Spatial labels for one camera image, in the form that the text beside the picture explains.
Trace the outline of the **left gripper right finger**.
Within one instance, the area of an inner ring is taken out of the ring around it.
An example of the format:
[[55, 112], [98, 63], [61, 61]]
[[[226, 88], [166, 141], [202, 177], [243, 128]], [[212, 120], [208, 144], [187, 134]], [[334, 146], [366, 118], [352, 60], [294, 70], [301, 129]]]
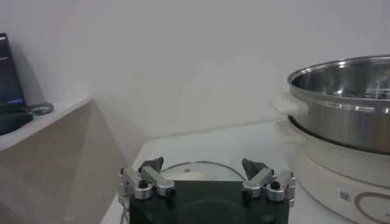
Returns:
[[287, 201], [289, 207], [295, 205], [296, 177], [292, 171], [282, 170], [276, 174], [265, 163], [242, 159], [241, 164], [247, 176], [243, 182], [243, 202], [249, 205], [253, 200], [265, 196], [267, 201], [281, 203]]

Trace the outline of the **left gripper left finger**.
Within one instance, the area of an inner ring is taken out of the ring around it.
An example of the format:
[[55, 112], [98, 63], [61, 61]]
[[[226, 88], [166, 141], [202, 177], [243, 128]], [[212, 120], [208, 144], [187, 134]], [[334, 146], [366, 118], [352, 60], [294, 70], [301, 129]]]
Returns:
[[154, 189], [165, 198], [174, 195], [175, 182], [160, 173], [163, 163], [164, 158], [161, 156], [144, 161], [137, 170], [121, 168], [118, 174], [118, 195], [123, 198], [133, 195], [137, 200], [147, 200], [151, 198]]

